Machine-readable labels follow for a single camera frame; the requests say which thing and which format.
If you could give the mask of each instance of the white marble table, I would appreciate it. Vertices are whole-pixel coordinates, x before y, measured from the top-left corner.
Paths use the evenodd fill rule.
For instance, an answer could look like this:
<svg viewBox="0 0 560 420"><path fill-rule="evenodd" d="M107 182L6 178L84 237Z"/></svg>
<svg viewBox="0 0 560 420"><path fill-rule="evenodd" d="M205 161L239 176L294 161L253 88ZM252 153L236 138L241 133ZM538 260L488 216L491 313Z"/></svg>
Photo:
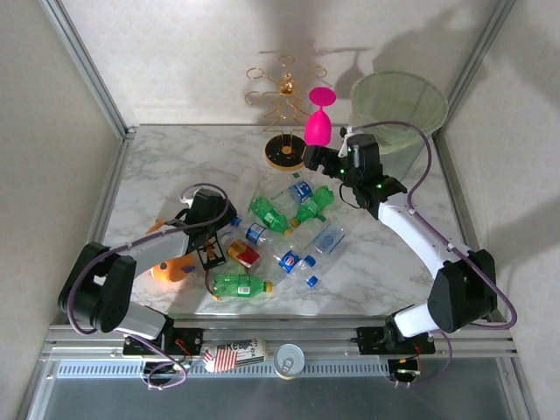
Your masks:
<svg viewBox="0 0 560 420"><path fill-rule="evenodd" d="M224 188L235 204L256 186L256 170L277 173L264 160L270 134L259 127L143 126L132 145L105 242L116 245L144 234L157 217L170 219L185 186L207 181ZM403 183L410 188L422 174L424 150ZM315 185L338 181L303 169ZM415 196L423 214L459 237L452 204L437 157ZM365 210L343 206L341 219L352 231L344 255L310 289L283 281L271 294L251 299L207 293L196 269L179 283L160 283L148 273L134 284L132 300L170 314L379 315L424 301L431 278L420 259Z"/></svg>

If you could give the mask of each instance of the aluminum frame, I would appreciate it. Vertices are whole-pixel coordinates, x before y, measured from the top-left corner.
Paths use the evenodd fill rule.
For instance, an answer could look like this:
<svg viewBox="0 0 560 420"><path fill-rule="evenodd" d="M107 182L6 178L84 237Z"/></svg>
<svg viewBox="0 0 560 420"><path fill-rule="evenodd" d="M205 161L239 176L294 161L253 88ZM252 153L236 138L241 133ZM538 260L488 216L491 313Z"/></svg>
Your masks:
<svg viewBox="0 0 560 420"><path fill-rule="evenodd" d="M89 234L90 240L101 241L109 224L123 169L136 131L127 127L61 1L40 0L40 2L54 22L82 76L108 115L115 132L122 139L114 168L108 176L103 197ZM501 0L497 4L451 92L448 119L435 135L436 150L443 166L445 181L458 217L461 234L465 243L475 248L477 248L478 242L476 235L473 234L473 224L466 211L466 203L462 199L460 185L442 133L456 112L473 76L514 4L515 0ZM270 343L270 351L284 342L291 342L301 346L309 360L348 361L378 358L378 356L359 356L357 345L350 341L350 338L355 336L355 328L358 326L380 326L382 324L383 318L381 317L259 318L248 316L223 318L193 316L178 319L176 326L204 328L206 331L203 351L227 340L241 340L258 335ZM532 399L524 382L515 343L509 331L466 328L455 332L450 339L454 357L496 358L502 372L502 385L513 418L520 420L537 418L534 404L531 403ZM123 340L123 336L119 334L94 334L82 337L75 333L69 325L52 325L45 338L17 418L42 418L56 381L56 372L63 361L137 361L137 359L123 357ZM447 346L442 339L436 338L435 345L436 353L424 357L448 357ZM143 361L159 360L161 358L157 356L143 359Z"/></svg>

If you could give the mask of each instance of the white wall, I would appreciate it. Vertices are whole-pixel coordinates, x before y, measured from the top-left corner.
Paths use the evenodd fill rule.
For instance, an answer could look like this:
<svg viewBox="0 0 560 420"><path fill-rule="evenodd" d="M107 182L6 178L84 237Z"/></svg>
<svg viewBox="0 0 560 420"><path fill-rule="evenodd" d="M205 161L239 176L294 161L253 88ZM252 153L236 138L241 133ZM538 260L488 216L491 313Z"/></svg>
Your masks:
<svg viewBox="0 0 560 420"><path fill-rule="evenodd" d="M560 418L558 16L557 0L517 2L446 134L542 419Z"/></svg>
<svg viewBox="0 0 560 420"><path fill-rule="evenodd" d="M118 142L38 0L0 3L0 417L16 415Z"/></svg>
<svg viewBox="0 0 560 420"><path fill-rule="evenodd" d="M256 123L265 109L243 100L270 85L292 53L311 63L346 123L352 84L374 69L420 74L449 92L496 0L64 0L121 108L140 123Z"/></svg>

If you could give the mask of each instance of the snack package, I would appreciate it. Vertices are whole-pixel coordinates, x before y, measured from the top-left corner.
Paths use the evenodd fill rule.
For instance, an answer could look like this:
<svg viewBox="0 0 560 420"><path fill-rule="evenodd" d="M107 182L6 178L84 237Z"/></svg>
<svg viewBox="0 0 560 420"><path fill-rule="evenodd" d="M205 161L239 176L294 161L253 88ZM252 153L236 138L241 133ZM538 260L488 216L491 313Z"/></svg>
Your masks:
<svg viewBox="0 0 560 420"><path fill-rule="evenodd" d="M263 339L244 339L208 348L204 352L208 372L223 372L264 361L266 342Z"/></svg>

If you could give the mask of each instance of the orange object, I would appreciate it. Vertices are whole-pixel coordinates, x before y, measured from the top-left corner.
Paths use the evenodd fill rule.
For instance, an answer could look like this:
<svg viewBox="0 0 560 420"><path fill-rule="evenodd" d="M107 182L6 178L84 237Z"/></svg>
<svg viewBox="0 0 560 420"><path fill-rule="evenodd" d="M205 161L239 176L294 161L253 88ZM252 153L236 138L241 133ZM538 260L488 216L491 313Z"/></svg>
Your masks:
<svg viewBox="0 0 560 420"><path fill-rule="evenodd" d="M147 234L159 230L165 222L157 219L156 224L148 229ZM185 280L188 273L194 270L194 257L192 254L183 255L162 262L150 270L151 275L161 282L175 283Z"/></svg>

